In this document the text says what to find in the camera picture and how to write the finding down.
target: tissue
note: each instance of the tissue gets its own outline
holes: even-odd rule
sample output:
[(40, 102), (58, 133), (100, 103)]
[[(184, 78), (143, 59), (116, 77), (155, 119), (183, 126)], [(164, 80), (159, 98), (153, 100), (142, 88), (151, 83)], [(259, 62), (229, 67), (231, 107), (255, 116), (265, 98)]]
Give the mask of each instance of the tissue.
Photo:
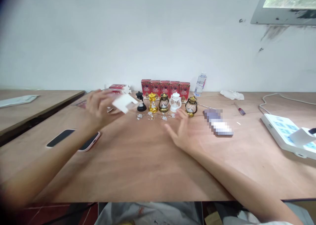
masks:
[(220, 94), (222, 94), (224, 97), (231, 99), (231, 100), (234, 100), (234, 99), (244, 100), (245, 99), (243, 94), (238, 93), (238, 92), (234, 92), (231, 90), (229, 90), (229, 91), (221, 90)]

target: red product box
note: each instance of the red product box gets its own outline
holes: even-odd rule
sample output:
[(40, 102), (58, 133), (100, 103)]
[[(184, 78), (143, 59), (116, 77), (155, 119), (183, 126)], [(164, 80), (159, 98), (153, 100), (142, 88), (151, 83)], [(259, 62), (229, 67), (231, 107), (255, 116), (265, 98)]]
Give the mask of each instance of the red product box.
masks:
[(151, 93), (150, 81), (151, 81), (151, 79), (142, 79), (142, 89), (143, 89), (144, 98), (146, 98), (146, 93), (147, 93), (147, 95)]
[(190, 83), (180, 82), (180, 90), (179, 90), (180, 97), (184, 96), (185, 99), (187, 100), (189, 97), (189, 91), (190, 91)]
[(109, 86), (109, 88), (111, 89), (117, 89), (113, 90), (113, 93), (122, 93), (121, 91), (124, 90), (126, 87), (128, 88), (128, 86), (124, 84), (112, 84), (111, 86)]
[(169, 93), (169, 98), (171, 95), (175, 92), (179, 93), (179, 81), (170, 81), (170, 93)]
[(170, 81), (161, 80), (160, 81), (160, 94), (166, 93), (168, 96), (170, 94)]
[(156, 94), (156, 98), (160, 98), (160, 80), (151, 80), (151, 92)]

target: gold lantern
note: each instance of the gold lantern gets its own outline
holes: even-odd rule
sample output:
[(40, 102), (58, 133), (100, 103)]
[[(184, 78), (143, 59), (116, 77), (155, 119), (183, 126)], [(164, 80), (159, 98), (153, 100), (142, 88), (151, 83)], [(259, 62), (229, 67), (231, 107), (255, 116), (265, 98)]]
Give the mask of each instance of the gold lantern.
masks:
[(149, 111), (152, 113), (156, 113), (158, 111), (158, 108), (156, 107), (156, 94), (150, 93), (148, 95), (149, 97)]
[(159, 111), (160, 112), (167, 112), (168, 111), (168, 104), (169, 104), (168, 95), (166, 93), (161, 94), (160, 100), (159, 100)]
[(189, 117), (193, 117), (194, 114), (198, 111), (198, 100), (195, 96), (190, 97), (185, 104), (185, 112), (189, 115)]

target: wooden board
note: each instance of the wooden board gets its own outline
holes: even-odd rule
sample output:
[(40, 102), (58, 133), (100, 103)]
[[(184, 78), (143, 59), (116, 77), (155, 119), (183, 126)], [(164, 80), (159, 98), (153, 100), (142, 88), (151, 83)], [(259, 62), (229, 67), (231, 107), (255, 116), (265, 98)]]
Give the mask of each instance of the wooden board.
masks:
[[(200, 104), (223, 109), (232, 126), (232, 138), (216, 137), (204, 121), (199, 106), (191, 118), (190, 132), (205, 152), (228, 163), (281, 199), (316, 198), (316, 160), (302, 159), (282, 150), (260, 117), (258, 105), (268, 93), (244, 93), (234, 101), (219, 93), (203, 93)], [(316, 93), (284, 93), (315, 102)], [(299, 127), (315, 127), (316, 106), (279, 96), (266, 98), (266, 108), (290, 118)], [(85, 110), (67, 106), (49, 119), (0, 148), (1, 180), (49, 151), (45, 145), (68, 128), (77, 128)], [(225, 201), (233, 198), (196, 161), (177, 149), (158, 119), (137, 120), (128, 114), (102, 129), (101, 137), (85, 153), (76, 153), (36, 199), (38, 202), (119, 201)], [(178, 118), (168, 118), (175, 129)]]
[(0, 108), (0, 135), (83, 93), (84, 91), (0, 90), (0, 100), (40, 95), (31, 103)]

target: white wall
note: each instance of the white wall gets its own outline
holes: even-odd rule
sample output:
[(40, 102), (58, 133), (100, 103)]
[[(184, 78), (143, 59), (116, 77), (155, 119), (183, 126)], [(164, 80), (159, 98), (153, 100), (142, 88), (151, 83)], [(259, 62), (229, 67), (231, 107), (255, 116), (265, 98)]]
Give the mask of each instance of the white wall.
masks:
[(139, 90), (151, 78), (192, 90), (205, 70), (207, 91), (316, 91), (316, 28), (265, 35), (250, 24), (258, 1), (7, 0), (0, 86)]

